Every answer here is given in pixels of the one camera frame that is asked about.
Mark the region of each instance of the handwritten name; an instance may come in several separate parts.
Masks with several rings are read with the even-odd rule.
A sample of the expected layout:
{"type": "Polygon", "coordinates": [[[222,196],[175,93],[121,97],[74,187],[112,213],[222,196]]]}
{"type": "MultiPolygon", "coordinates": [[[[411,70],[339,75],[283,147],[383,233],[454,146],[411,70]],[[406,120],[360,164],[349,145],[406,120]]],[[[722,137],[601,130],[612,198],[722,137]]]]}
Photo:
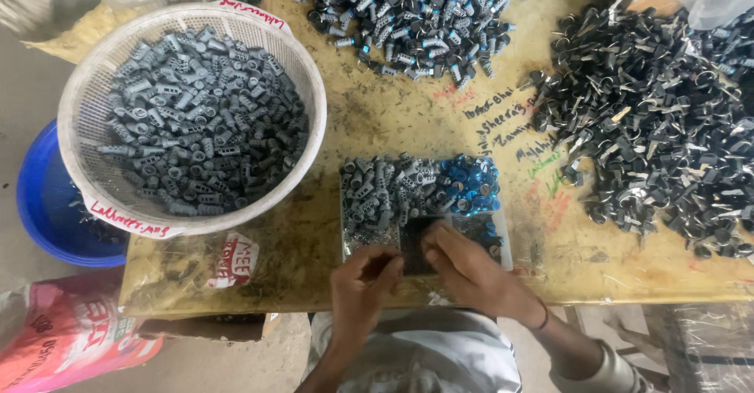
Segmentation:
{"type": "MultiPolygon", "coordinates": [[[[532,123],[529,122],[528,124],[520,125],[519,127],[512,130],[510,133],[505,134],[505,138],[503,137],[503,134],[498,134],[495,136],[495,138],[492,139],[492,145],[493,146],[499,146],[499,147],[505,147],[507,146],[510,141],[512,141],[514,138],[518,137],[520,134],[526,132],[526,130],[529,130],[533,127],[532,123]]],[[[479,135],[479,143],[477,146],[481,147],[482,150],[479,152],[482,156],[489,156],[492,154],[492,150],[487,150],[489,147],[489,143],[487,143],[487,136],[484,132],[482,132],[479,135]]]]}
{"type": "Polygon", "coordinates": [[[557,161],[558,159],[560,159],[560,152],[554,152],[552,155],[550,155],[550,157],[544,160],[538,158],[537,164],[534,165],[532,169],[527,169],[526,173],[529,175],[530,179],[534,179],[534,175],[536,175],[537,172],[542,170],[545,166],[553,163],[554,161],[557,161]]]}
{"type": "Polygon", "coordinates": [[[263,12],[263,11],[260,11],[258,8],[254,7],[254,6],[249,6],[246,3],[234,2],[232,0],[222,0],[220,2],[220,5],[221,6],[230,6],[230,7],[234,8],[234,9],[236,9],[237,11],[244,11],[244,12],[255,13],[257,16],[265,18],[265,22],[269,23],[270,25],[276,25],[276,24],[279,23],[280,26],[278,26],[278,29],[282,29],[285,26],[285,22],[284,21],[279,20],[277,17],[271,16],[271,15],[269,15],[269,14],[263,12]]]}
{"type": "Polygon", "coordinates": [[[547,186],[547,193],[550,195],[550,199],[555,198],[555,193],[558,192],[558,188],[560,188],[561,182],[560,177],[553,174],[552,175],[553,180],[553,186],[550,186],[550,183],[545,183],[544,185],[547,186]]]}
{"type": "Polygon", "coordinates": [[[546,141],[545,143],[540,143],[539,141],[534,141],[537,143],[536,146],[531,147],[527,146],[526,150],[523,148],[519,148],[516,152],[516,159],[521,162],[522,157],[539,157],[541,154],[547,152],[552,146],[557,143],[557,138],[555,138],[551,133],[547,133],[547,136],[550,138],[550,141],[546,141]]]}
{"type": "Polygon", "coordinates": [[[437,100],[443,99],[443,98],[448,99],[448,101],[450,102],[450,104],[452,104],[454,106],[463,104],[463,103],[465,103],[465,102],[467,102],[467,101],[469,101],[471,99],[475,99],[476,98],[476,93],[474,92],[474,89],[471,88],[471,87],[467,88],[466,91],[464,93],[462,93],[461,95],[455,95],[454,96],[454,94],[456,94],[457,91],[458,91],[458,89],[451,82],[451,83],[447,84],[445,87],[443,87],[441,90],[437,90],[437,91],[433,92],[432,93],[432,98],[434,99],[434,101],[437,101],[437,100]]]}
{"type": "Polygon", "coordinates": [[[104,206],[97,206],[99,206],[99,201],[95,201],[89,208],[89,211],[92,214],[104,216],[105,218],[110,219],[112,222],[119,223],[128,229],[139,230],[139,234],[160,234],[160,237],[164,237],[165,234],[167,234],[168,230],[170,230],[169,226],[153,226],[150,224],[145,224],[138,219],[132,219],[127,218],[123,215],[118,215],[118,211],[116,209],[113,209],[112,207],[108,207],[106,209],[104,206]]]}
{"type": "Polygon", "coordinates": [[[497,93],[495,94],[495,96],[492,96],[492,102],[489,102],[490,99],[486,99],[482,106],[477,106],[474,110],[464,110],[464,115],[466,115],[466,119],[474,119],[479,115],[487,113],[490,108],[492,108],[494,105],[499,105],[503,102],[504,99],[507,99],[508,97],[513,95],[513,93],[514,91],[508,88],[506,91],[497,93]]]}

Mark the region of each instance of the basket rim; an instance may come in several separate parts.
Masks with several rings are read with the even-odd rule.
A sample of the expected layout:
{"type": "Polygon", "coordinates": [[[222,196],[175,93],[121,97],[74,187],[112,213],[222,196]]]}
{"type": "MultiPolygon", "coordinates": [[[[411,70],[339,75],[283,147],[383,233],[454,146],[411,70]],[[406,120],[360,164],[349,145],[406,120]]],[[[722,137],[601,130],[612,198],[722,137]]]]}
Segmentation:
{"type": "Polygon", "coordinates": [[[94,45],[87,56],[71,73],[71,76],[66,83],[66,87],[62,92],[60,104],[58,106],[57,135],[63,164],[66,166],[73,182],[85,195],[99,201],[100,205],[113,207],[118,210],[118,214],[127,218],[143,221],[147,224],[163,226],[171,225],[176,231],[180,230],[180,234],[207,234],[245,223],[265,213],[274,205],[282,201],[301,182],[308,169],[314,163],[314,160],[317,157],[317,152],[322,144],[325,132],[326,113],[326,95],[320,72],[309,52],[306,51],[304,46],[293,37],[293,35],[289,35],[287,32],[281,32],[279,29],[272,29],[265,23],[258,21],[248,14],[238,12],[232,7],[220,7],[213,3],[178,4],[147,13],[146,15],[139,16],[126,22],[112,30],[94,45]],[[207,15],[207,13],[213,13],[211,16],[241,19],[244,22],[249,22],[260,29],[265,30],[268,35],[277,37],[298,54],[306,71],[311,76],[312,84],[315,86],[312,91],[315,101],[314,118],[310,118],[309,120],[311,130],[304,153],[298,159],[298,162],[291,172],[280,184],[258,201],[244,207],[243,209],[228,214],[191,220],[185,217],[168,219],[150,216],[142,212],[131,210],[116,199],[111,198],[112,196],[110,196],[108,191],[98,183],[90,181],[81,164],[82,159],[78,153],[78,143],[75,141],[77,136],[74,130],[73,120],[78,113],[79,107],[77,104],[81,101],[80,91],[84,86],[84,80],[91,78],[92,73],[99,66],[99,63],[104,61],[104,58],[108,56],[110,50],[113,49],[114,46],[117,46],[122,42],[123,38],[130,37],[135,34],[135,32],[143,30],[145,24],[149,24],[155,20],[164,20],[171,16],[196,17],[202,16],[202,14],[207,15]]]}

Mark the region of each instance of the red plastic sack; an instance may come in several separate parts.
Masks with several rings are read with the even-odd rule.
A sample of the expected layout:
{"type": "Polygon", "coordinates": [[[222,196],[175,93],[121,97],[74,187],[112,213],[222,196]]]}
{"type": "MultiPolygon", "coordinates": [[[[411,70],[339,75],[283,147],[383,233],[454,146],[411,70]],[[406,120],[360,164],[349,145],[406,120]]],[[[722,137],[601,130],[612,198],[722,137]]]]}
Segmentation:
{"type": "Polygon", "coordinates": [[[120,268],[31,284],[24,326],[0,351],[0,391],[52,391],[157,354],[162,339],[136,338],[136,320],[118,314],[122,276],[120,268]]]}

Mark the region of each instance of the blue lock cap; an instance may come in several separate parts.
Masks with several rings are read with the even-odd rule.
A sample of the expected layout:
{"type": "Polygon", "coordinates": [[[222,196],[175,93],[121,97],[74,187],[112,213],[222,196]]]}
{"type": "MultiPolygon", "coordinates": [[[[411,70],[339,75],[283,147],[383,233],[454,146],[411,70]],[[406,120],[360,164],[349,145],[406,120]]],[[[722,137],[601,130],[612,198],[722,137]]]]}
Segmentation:
{"type": "Polygon", "coordinates": [[[453,174],[453,177],[456,179],[456,181],[461,181],[462,183],[468,178],[468,175],[466,174],[466,171],[463,169],[458,169],[455,174],[453,174]]]}
{"type": "Polygon", "coordinates": [[[468,181],[466,181],[466,188],[477,192],[480,188],[482,188],[482,183],[476,179],[469,179],[468,181]]]}

